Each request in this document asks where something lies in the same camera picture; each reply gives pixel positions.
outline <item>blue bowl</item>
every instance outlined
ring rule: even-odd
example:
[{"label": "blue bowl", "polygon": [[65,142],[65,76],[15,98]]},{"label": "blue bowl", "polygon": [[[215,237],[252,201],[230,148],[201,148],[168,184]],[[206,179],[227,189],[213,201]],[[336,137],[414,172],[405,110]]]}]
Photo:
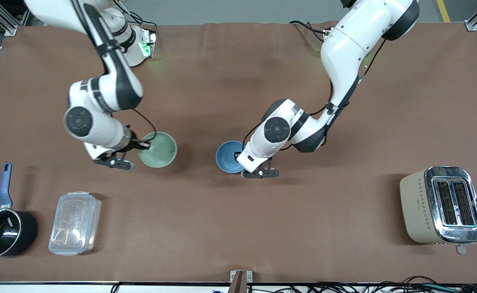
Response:
[{"label": "blue bowl", "polygon": [[239,173],[244,167],[235,160],[235,152],[242,152],[243,144],[240,141],[226,141],[216,150],[216,164],[227,173]]}]

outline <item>blue pot handle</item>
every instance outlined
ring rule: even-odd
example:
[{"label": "blue pot handle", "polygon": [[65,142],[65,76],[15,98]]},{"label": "blue pot handle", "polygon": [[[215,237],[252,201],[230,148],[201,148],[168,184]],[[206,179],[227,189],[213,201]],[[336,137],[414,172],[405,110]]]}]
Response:
[{"label": "blue pot handle", "polygon": [[12,172],[12,164],[10,162],[5,163],[2,170],[2,180],[0,180],[0,207],[11,208],[12,200],[9,194],[10,175]]}]

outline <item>toaster slot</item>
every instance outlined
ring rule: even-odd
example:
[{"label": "toaster slot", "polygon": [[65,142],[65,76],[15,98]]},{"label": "toaster slot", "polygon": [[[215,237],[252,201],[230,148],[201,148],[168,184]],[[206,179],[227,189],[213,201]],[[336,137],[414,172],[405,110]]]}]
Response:
[{"label": "toaster slot", "polygon": [[466,184],[463,181],[454,181],[453,189],[455,190],[455,198],[459,212],[461,213],[461,221],[464,226],[474,226],[475,219],[473,210],[469,204],[469,194]]},{"label": "toaster slot", "polygon": [[437,191],[441,200],[444,223],[447,225],[457,225],[455,217],[455,208],[453,206],[450,185],[447,181],[437,181]]}]

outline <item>green bowl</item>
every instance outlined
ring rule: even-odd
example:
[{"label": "green bowl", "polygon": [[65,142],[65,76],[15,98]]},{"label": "green bowl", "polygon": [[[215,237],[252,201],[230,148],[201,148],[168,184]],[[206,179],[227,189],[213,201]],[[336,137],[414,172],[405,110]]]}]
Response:
[{"label": "green bowl", "polygon": [[[155,132],[147,134],[142,139],[151,139]],[[177,156],[177,143],[166,132],[157,131],[157,136],[150,141],[149,150],[139,150],[139,158],[148,167],[162,168],[169,165]]]}]

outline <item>gray floor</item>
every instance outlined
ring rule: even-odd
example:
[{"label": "gray floor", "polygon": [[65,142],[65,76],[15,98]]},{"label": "gray floor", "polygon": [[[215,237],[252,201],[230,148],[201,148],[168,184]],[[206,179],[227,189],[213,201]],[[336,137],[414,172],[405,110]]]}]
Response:
[{"label": "gray floor", "polygon": [[[444,0],[452,22],[462,22],[477,10],[477,0]],[[340,0],[128,0],[125,6],[159,25],[210,22],[287,23],[339,20],[347,12]],[[419,22],[442,22],[436,0],[419,2]],[[4,36],[0,34],[0,45]]]}]

